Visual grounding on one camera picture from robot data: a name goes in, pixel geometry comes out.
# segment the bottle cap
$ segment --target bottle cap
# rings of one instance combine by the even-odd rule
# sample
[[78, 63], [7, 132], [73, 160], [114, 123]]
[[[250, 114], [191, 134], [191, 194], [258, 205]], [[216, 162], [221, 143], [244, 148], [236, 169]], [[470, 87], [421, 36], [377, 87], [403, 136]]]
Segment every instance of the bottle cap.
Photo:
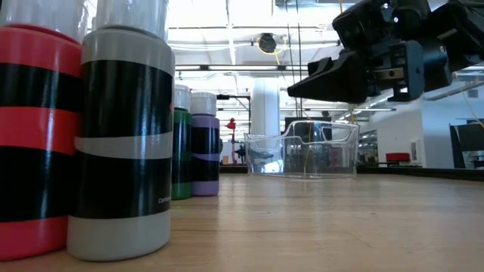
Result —
[[190, 88], [185, 85], [175, 85], [175, 108], [190, 111]]
[[87, 32], [87, 22], [85, 0], [3, 0], [0, 12], [0, 26], [38, 26], [78, 42]]
[[195, 92], [191, 94], [191, 114], [217, 115], [217, 96], [208, 92]]
[[169, 0], [99, 0], [96, 29], [127, 26], [167, 42], [168, 4]]

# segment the green bottle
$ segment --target green bottle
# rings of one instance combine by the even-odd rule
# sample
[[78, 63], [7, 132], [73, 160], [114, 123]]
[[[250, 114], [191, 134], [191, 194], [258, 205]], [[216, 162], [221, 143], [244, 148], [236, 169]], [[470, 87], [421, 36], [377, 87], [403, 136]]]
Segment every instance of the green bottle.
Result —
[[191, 114], [190, 89], [175, 85], [175, 115], [173, 124], [172, 199], [191, 196]]

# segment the transparent bin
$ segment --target transparent bin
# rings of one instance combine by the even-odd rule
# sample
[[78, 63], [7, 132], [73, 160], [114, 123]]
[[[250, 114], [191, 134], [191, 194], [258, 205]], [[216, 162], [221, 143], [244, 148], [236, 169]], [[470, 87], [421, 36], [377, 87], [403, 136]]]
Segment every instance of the transparent bin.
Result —
[[127, 26], [168, 39], [169, 0], [98, 0], [96, 29]]
[[353, 178], [359, 126], [292, 122], [281, 136], [245, 134], [249, 173], [287, 178]]
[[88, 23], [85, 0], [3, 0], [0, 26], [31, 25], [82, 42]]

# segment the desk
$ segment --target desk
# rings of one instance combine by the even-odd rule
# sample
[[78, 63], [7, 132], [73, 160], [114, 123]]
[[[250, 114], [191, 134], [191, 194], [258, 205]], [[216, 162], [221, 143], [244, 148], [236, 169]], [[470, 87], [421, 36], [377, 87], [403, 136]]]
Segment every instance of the desk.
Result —
[[484, 183], [392, 175], [301, 182], [222, 175], [219, 197], [172, 204], [170, 243], [128, 261], [64, 250], [0, 271], [478, 271]]

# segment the robotic arm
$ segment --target robotic arm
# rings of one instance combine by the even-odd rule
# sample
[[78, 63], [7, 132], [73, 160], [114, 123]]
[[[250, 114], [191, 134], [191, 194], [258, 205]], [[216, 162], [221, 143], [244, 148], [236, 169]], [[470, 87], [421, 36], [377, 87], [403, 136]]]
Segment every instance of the robotic arm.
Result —
[[359, 104], [391, 88], [406, 102], [448, 86], [451, 74], [484, 61], [484, 1], [363, 0], [333, 21], [345, 46], [337, 60], [308, 65], [291, 97]]

